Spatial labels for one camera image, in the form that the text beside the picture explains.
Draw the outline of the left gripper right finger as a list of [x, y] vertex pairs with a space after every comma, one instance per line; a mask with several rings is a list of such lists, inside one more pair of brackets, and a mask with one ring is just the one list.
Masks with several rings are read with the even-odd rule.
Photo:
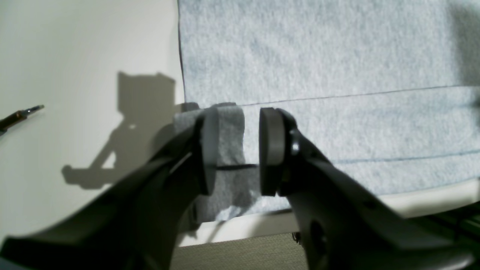
[[259, 111], [262, 195], [287, 198], [310, 270], [463, 270], [465, 246], [425, 232], [336, 168], [283, 109]]

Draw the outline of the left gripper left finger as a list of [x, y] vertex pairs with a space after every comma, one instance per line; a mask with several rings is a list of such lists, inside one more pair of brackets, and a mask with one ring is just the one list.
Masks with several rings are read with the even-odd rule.
[[36, 234], [6, 238], [1, 269], [169, 269], [183, 214], [214, 191], [218, 142], [218, 110], [209, 108], [77, 213]]

